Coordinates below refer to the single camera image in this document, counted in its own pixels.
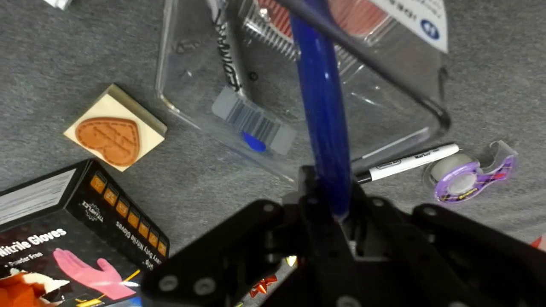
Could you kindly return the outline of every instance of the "blue sticker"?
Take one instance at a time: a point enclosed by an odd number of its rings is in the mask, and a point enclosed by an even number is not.
[[[259,154],[267,151],[267,147],[261,140],[254,139],[250,134],[242,132],[240,137],[245,142],[245,146],[250,147],[250,151]]]
[[[421,21],[421,30],[424,31],[424,35],[426,35],[428,38],[431,38],[431,40],[435,40],[435,41],[440,38],[438,28],[436,28],[435,24],[431,24],[431,21],[428,21],[428,19],[423,19],[423,21]]]

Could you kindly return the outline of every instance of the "clear plastic container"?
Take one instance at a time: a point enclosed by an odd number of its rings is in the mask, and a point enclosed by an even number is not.
[[[441,135],[441,55],[370,7],[329,0],[358,48],[426,96],[421,105],[336,48],[353,169]],[[204,0],[165,0],[156,93],[172,115],[272,174],[293,181],[312,164],[295,69],[296,48],[272,0],[230,0],[213,23]],[[375,23],[358,24],[363,18]]]

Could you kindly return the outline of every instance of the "blue plastic rod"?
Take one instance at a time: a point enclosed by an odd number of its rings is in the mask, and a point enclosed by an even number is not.
[[[332,21],[324,0],[303,2]],[[291,33],[300,52],[296,69],[319,186],[334,219],[342,221],[349,210],[351,169],[334,47],[295,16]]]

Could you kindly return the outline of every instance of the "marker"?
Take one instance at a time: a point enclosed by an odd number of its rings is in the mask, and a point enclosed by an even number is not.
[[[416,169],[441,159],[447,159],[453,154],[457,154],[460,149],[455,144],[447,144],[441,147],[435,147],[424,152],[418,152],[412,154],[409,157],[399,159],[399,161],[392,161],[377,168],[371,168],[368,171],[358,173],[356,174],[356,181],[358,185],[365,185],[365,183],[371,183],[371,181],[378,181],[383,178],[390,178],[395,176],[399,173],[406,173],[409,169]]]

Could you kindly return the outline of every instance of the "wooden block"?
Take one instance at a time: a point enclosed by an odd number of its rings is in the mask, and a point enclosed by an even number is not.
[[[122,173],[162,144],[165,134],[167,127],[153,115],[109,86],[64,137]]]

